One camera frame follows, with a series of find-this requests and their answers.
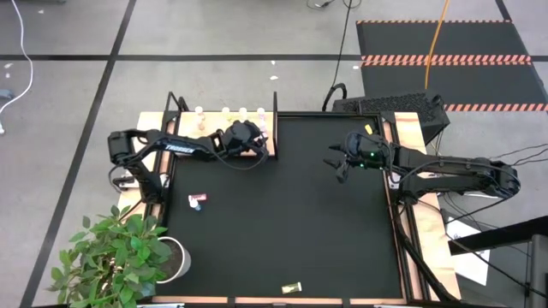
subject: white cable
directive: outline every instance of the white cable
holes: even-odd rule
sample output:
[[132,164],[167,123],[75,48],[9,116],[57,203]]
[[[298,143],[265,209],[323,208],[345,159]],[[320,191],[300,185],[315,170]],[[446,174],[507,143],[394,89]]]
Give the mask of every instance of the white cable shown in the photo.
[[[10,106],[12,103],[14,103],[16,100],[21,98],[23,95],[27,94],[28,90],[30,90],[31,86],[33,86],[33,76],[34,76],[34,67],[33,67],[33,60],[27,56],[27,53],[25,52],[25,46],[23,44],[24,38],[25,38],[25,26],[23,26],[23,18],[21,17],[21,13],[19,12],[19,8],[17,8],[17,4],[15,4],[15,0],[11,0],[12,4],[14,4],[15,12],[17,13],[17,17],[19,17],[19,24],[21,25],[21,50],[23,51],[23,55],[28,60],[30,66],[31,66],[31,78],[28,81],[28,86],[23,93],[19,94],[14,99],[7,102],[2,108],[0,108],[0,115],[2,114],[3,110],[6,109],[6,107]],[[4,134],[5,131],[2,127],[2,122],[0,121],[0,134]]]
[[480,193],[465,193],[464,195],[467,196],[467,197],[498,198],[498,197],[488,196],[488,195],[480,194]]

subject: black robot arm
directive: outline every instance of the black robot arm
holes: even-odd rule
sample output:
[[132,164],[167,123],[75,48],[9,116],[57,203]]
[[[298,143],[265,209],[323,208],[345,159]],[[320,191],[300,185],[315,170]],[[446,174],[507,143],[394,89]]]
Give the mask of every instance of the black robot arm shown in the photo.
[[[499,198],[509,198],[520,190],[517,171],[506,163],[487,158],[441,157],[389,143],[379,135],[349,133],[344,143],[330,149],[342,151],[342,161],[325,160],[335,168],[343,183],[350,167],[386,169],[401,176],[392,180],[399,184],[399,199],[416,204],[426,193],[482,192]],[[420,172],[449,176],[423,178]]]
[[[145,144],[135,152],[133,139]],[[139,182],[142,201],[157,204],[163,201],[163,186],[160,175],[150,171],[142,162],[153,151],[170,151],[209,161],[216,158],[238,156],[244,151],[254,151],[258,156],[268,156],[266,138],[250,121],[235,121],[226,132],[217,130],[197,139],[162,133],[158,130],[140,131],[129,129],[113,132],[108,138],[110,161],[124,167]]]

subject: black floor mat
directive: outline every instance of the black floor mat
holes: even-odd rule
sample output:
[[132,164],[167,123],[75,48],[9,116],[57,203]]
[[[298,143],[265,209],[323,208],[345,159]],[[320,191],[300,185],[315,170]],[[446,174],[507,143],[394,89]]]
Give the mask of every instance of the black floor mat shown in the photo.
[[[372,120],[280,119],[279,161],[249,171],[177,163],[168,235],[190,252],[181,278],[159,295],[401,298],[382,174],[351,170],[341,185],[329,145]],[[203,210],[188,195],[206,193]],[[281,287],[300,282],[301,293]]]
[[[365,66],[368,97],[424,89],[425,66]],[[447,104],[543,104],[546,97],[530,65],[432,66],[429,89]]]
[[[361,22],[361,55],[427,55],[438,22]],[[526,55],[511,22],[444,22],[437,55]]]

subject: gray floor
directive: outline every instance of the gray floor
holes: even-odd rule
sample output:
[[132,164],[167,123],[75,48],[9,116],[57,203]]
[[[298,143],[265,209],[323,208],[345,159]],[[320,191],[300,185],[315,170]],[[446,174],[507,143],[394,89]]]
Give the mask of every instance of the gray floor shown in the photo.
[[[523,41],[534,55],[548,55],[545,34],[548,4],[542,0],[504,0]],[[68,0],[64,5],[20,3],[26,47],[33,54],[109,54],[128,0]],[[137,0],[121,54],[336,54],[345,8],[335,1],[316,11],[297,0]],[[345,54],[359,54],[356,20],[437,19],[443,0],[363,0],[350,15]],[[447,19],[502,20],[494,0],[451,3]],[[0,54],[20,54],[18,21],[9,2],[0,2]],[[0,61],[0,88],[22,91],[26,62]],[[73,159],[105,62],[36,62],[33,89],[2,114],[7,133],[0,137],[0,299],[18,306],[45,231]],[[341,63],[338,80],[349,96],[363,95],[357,62]],[[548,82],[548,63],[535,63]],[[58,250],[77,232],[82,215],[108,211],[117,200],[106,180],[110,168],[106,137],[134,127],[139,113],[161,110],[168,91],[192,106],[254,109],[271,106],[278,91],[281,110],[319,110],[331,84],[335,62],[117,62],[92,136],[53,244],[35,305],[52,304],[44,288]],[[450,113],[441,152],[455,156],[493,156],[548,142],[545,112]],[[512,163],[518,157],[512,157]],[[476,219],[503,226],[546,215],[544,183],[548,164],[518,168],[522,191]],[[482,198],[459,198],[466,210]]]

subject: black metal frame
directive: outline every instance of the black metal frame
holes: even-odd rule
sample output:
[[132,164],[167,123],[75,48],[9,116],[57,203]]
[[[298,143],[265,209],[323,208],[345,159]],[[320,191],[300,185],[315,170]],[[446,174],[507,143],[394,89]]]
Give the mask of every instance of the black metal frame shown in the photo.
[[[175,101],[175,103],[177,104],[177,111],[173,111],[173,110],[169,110],[169,107],[170,107],[170,101],[173,100]],[[184,111],[188,111],[188,107],[186,106],[186,104],[184,104],[184,107],[183,108],[179,102],[184,102],[184,99],[180,98],[179,101],[177,101],[175,99],[175,96],[173,95],[172,92],[170,92],[170,95],[168,96],[168,102],[166,103],[166,106],[165,106],[165,110],[164,110],[164,116],[163,116],[163,123],[162,123],[162,131],[165,132],[167,130],[167,127],[168,127],[168,124],[171,122],[171,121],[175,121],[175,124],[176,124],[176,130],[179,128],[179,126],[181,125],[180,122],[181,122],[181,112],[184,112]],[[382,116],[380,115],[380,113],[371,113],[371,114],[364,114],[364,115],[356,115],[355,113],[336,113],[336,112],[321,112],[321,111],[278,111],[277,109],[277,93],[274,92],[274,95],[273,95],[273,102],[272,102],[272,110],[273,110],[273,132],[272,132],[272,140],[273,140],[273,145],[274,145],[274,149],[275,149],[275,155],[274,155],[274,159],[278,159],[278,144],[277,144],[277,128],[278,128],[278,123],[277,123],[277,119],[278,118],[353,118],[353,119],[357,119],[357,118],[374,118],[375,122],[377,123],[377,126],[378,126],[378,130],[379,130],[379,133],[381,135],[383,135],[384,137],[384,130],[383,130],[383,118]],[[396,126],[395,126],[395,123],[391,123],[390,124],[390,128],[391,128],[391,132],[392,132],[392,138],[394,140],[398,140],[397,138],[397,134],[395,135],[395,132],[396,132]],[[156,156],[156,160],[155,160],[155,163],[154,163],[154,171],[155,172],[159,172],[160,170],[160,164],[161,164],[161,157],[164,153],[162,151],[159,151],[157,153],[157,156]],[[169,179],[174,179],[174,173],[175,173],[175,157],[173,156],[173,154],[170,154],[170,159],[168,161],[168,176],[169,176]],[[163,226],[163,227],[167,227],[166,224],[167,224],[167,220],[166,220],[166,217],[167,217],[167,213],[169,211],[169,204],[170,204],[170,196],[172,194],[172,189],[173,185],[169,185],[169,187],[167,188],[167,191],[164,192],[165,193],[165,196],[166,198],[164,199],[164,203],[161,204],[161,210],[160,210],[160,214],[161,214],[161,217],[158,218],[158,223],[160,226]],[[152,204],[148,204],[147,207],[146,207],[146,214],[147,215],[151,215],[152,213]],[[387,211],[389,212],[388,214],[390,214],[390,212],[392,211],[391,207],[390,206],[387,206]],[[407,217],[408,217],[408,225],[411,227],[411,230],[412,230],[412,237],[414,238],[413,240],[413,243],[414,243],[414,247],[415,249],[417,249],[418,251],[420,251],[420,243],[418,241],[418,238],[419,238],[419,235],[417,233],[417,228],[416,228],[416,224],[415,224],[415,221],[412,220],[414,219],[414,214],[413,214],[413,208],[412,207],[408,207],[408,214]],[[413,296],[413,289],[412,289],[412,286],[411,286],[411,279],[410,279],[410,273],[409,273],[409,267],[408,267],[408,260],[407,260],[407,253],[406,253],[406,250],[405,250],[405,247],[403,246],[403,244],[398,240],[397,236],[394,236],[394,239],[395,239],[395,246],[397,248],[397,251],[398,251],[398,257],[399,257],[399,261],[400,261],[400,265],[402,266],[402,270],[400,271],[400,279],[401,281],[403,282],[403,292],[402,292],[402,296],[404,299],[406,299],[407,301],[410,301],[410,300],[413,300],[414,296]],[[420,285],[421,285],[421,289],[422,290],[428,290],[428,287],[427,287],[427,284],[426,284],[426,280],[424,279],[424,277],[422,277],[422,275],[420,276]],[[429,294],[426,293],[423,291],[423,298],[430,298],[429,297]],[[208,305],[211,305],[211,304],[192,304],[192,306],[199,306],[199,307],[207,307]]]
[[[392,140],[393,142],[400,144],[400,137],[397,133],[397,127],[396,122],[388,122],[390,124],[390,132],[392,134]],[[405,206],[405,214],[408,218],[408,226],[409,226],[409,233],[411,235],[411,241],[413,242],[414,249],[419,253],[420,257],[422,258],[422,250],[420,249],[420,239],[419,239],[419,231],[417,229],[417,223],[414,218],[414,209],[413,206]],[[403,249],[403,256],[405,257],[406,263],[407,263],[407,251]],[[428,283],[426,282],[425,277],[422,275],[422,273],[419,272],[419,284],[420,284],[420,292],[422,299],[431,300],[430,296],[430,288],[428,287]],[[411,289],[411,297],[410,299],[414,299],[413,296],[413,289]]]
[[548,216],[542,216],[526,222],[519,222],[506,227],[450,240],[449,249],[451,255],[458,255],[467,253],[467,251],[463,250],[455,242],[473,252],[522,243],[530,241],[535,234],[548,236],[548,228],[546,226],[548,226]]

